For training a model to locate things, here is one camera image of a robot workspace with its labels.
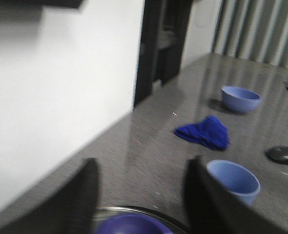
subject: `gray striped curtain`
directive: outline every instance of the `gray striped curtain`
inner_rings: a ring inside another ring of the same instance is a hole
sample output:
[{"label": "gray striped curtain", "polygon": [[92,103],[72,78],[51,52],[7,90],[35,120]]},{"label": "gray striped curtain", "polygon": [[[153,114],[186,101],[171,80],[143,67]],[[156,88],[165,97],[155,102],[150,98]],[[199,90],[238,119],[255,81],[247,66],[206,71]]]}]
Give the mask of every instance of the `gray striped curtain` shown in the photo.
[{"label": "gray striped curtain", "polygon": [[213,52],[288,68],[288,0],[223,0]]}]

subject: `blue towel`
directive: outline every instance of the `blue towel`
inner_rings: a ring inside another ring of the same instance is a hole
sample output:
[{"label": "blue towel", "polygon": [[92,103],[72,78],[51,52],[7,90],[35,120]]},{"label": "blue towel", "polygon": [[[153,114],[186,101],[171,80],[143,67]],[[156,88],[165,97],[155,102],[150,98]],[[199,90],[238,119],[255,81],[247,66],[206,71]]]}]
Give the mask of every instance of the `blue towel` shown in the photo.
[{"label": "blue towel", "polygon": [[227,128],[215,116],[208,116],[197,124],[178,127],[174,134],[212,150],[225,150],[229,144]]}]

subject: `black mouse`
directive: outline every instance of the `black mouse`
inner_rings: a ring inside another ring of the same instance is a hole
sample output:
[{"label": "black mouse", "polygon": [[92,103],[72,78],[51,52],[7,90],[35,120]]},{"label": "black mouse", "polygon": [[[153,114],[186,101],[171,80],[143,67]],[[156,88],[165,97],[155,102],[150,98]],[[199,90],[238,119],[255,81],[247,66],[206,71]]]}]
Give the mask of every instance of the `black mouse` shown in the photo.
[{"label": "black mouse", "polygon": [[267,150],[266,155],[273,161],[288,164],[288,146],[274,146]]}]

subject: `gray countertop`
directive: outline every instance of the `gray countertop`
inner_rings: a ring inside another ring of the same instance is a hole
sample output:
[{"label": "gray countertop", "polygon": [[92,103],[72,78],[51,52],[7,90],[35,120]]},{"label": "gray countertop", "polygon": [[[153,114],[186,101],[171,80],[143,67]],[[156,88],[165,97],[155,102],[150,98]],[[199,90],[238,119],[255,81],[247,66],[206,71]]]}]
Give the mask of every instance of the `gray countertop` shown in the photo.
[{"label": "gray countertop", "polygon": [[[100,164],[99,206],[142,206],[186,223],[186,161],[203,155],[205,161],[228,159],[250,169],[262,186],[252,208],[288,230],[288,166],[264,155],[271,146],[288,145],[288,92],[282,80],[288,81],[288,69],[220,55],[203,57],[0,213],[0,225],[41,202],[85,157]],[[263,101],[251,113],[233,114],[221,105],[223,85],[251,89]],[[173,134],[177,126],[208,115],[228,128],[230,145],[223,152]]]}]

